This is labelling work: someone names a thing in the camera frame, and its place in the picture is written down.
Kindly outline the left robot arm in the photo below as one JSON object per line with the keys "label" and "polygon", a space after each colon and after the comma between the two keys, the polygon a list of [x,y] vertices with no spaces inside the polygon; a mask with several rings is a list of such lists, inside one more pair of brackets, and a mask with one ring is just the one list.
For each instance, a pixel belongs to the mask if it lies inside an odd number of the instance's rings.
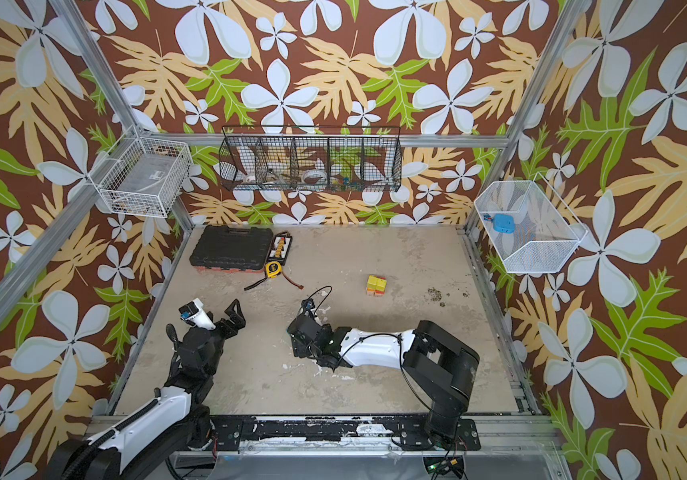
{"label": "left robot arm", "polygon": [[183,337],[166,325],[173,344],[169,372],[142,407],[107,429],[60,445],[47,479],[143,479],[177,451],[205,450],[213,441],[205,400],[215,384],[225,343],[246,327],[241,302],[233,300],[219,319],[198,298],[179,308],[188,326]]}

